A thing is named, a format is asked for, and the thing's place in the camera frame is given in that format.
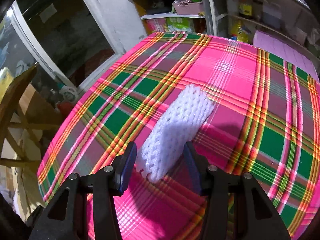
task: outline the pink basket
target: pink basket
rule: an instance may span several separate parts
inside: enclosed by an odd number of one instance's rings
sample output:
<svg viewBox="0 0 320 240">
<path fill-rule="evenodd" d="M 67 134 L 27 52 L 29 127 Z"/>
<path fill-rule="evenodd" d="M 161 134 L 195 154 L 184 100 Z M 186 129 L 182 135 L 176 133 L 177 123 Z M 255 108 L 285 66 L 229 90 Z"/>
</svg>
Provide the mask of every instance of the pink basket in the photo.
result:
<svg viewBox="0 0 320 240">
<path fill-rule="evenodd" d="M 189 3 L 181 1 L 179 3 L 173 3 L 173 6 L 177 14 L 180 15 L 198 15 L 204 11 L 202 2 Z"/>
</svg>

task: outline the pink plaid tablecloth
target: pink plaid tablecloth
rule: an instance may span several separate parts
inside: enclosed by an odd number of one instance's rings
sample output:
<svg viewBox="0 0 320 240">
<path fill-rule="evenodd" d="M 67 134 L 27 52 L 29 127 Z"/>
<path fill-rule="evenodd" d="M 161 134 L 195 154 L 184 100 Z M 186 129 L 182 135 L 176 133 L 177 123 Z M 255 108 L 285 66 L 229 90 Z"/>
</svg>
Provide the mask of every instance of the pink plaid tablecloth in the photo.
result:
<svg viewBox="0 0 320 240">
<path fill-rule="evenodd" d="M 141 147 L 190 83 L 214 104 L 193 140 L 198 153 L 229 173 L 250 171 L 297 239 L 320 206 L 319 83 L 264 50 L 204 34 L 153 33 L 99 78 L 42 160 L 44 200 L 70 173 L 95 173 L 129 141 Z M 94 239 L 91 195 L 87 206 Z M 192 191 L 182 158 L 157 184 L 134 171 L 115 206 L 123 239 L 196 239 L 206 200 Z"/>
</svg>

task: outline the pink mat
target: pink mat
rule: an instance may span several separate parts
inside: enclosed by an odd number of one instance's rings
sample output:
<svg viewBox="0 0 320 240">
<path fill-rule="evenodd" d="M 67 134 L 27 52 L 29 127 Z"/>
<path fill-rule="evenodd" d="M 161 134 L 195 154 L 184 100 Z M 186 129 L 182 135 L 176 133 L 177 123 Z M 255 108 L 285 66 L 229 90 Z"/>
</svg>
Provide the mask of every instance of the pink mat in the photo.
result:
<svg viewBox="0 0 320 240">
<path fill-rule="evenodd" d="M 319 82 L 313 63 L 284 42 L 277 40 L 275 37 L 272 37 L 267 33 L 256 31 L 253 38 L 253 45 L 296 65 Z"/>
</svg>

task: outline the storage box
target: storage box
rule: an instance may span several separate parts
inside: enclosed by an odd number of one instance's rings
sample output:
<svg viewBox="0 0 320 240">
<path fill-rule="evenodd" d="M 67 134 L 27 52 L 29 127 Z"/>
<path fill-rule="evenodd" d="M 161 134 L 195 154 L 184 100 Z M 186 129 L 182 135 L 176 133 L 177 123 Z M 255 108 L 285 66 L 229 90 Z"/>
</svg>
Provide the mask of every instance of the storage box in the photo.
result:
<svg viewBox="0 0 320 240">
<path fill-rule="evenodd" d="M 268 3 L 268 1 L 263 1 L 262 6 L 262 21 L 277 30 L 280 29 L 281 26 L 281 10 L 280 6 L 276 3 Z"/>
<path fill-rule="evenodd" d="M 173 3 L 173 7 L 177 14 L 180 15 L 198 15 L 204 11 L 202 2 L 189 3 L 181 1 L 179 3 Z"/>
</svg>

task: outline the chair backrest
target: chair backrest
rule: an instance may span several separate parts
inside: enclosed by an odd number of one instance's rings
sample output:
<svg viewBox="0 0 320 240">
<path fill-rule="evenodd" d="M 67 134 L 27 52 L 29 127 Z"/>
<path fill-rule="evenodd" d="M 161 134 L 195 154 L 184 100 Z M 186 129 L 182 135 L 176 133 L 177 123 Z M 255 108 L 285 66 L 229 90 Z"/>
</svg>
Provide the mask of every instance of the chair backrest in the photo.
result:
<svg viewBox="0 0 320 240">
<path fill-rule="evenodd" d="M 35 64 L 34 66 L 23 72 L 21 75 L 14 78 L 0 102 L 0 156 L 12 115 L 24 91 L 36 75 L 37 65 L 38 64 Z"/>
</svg>

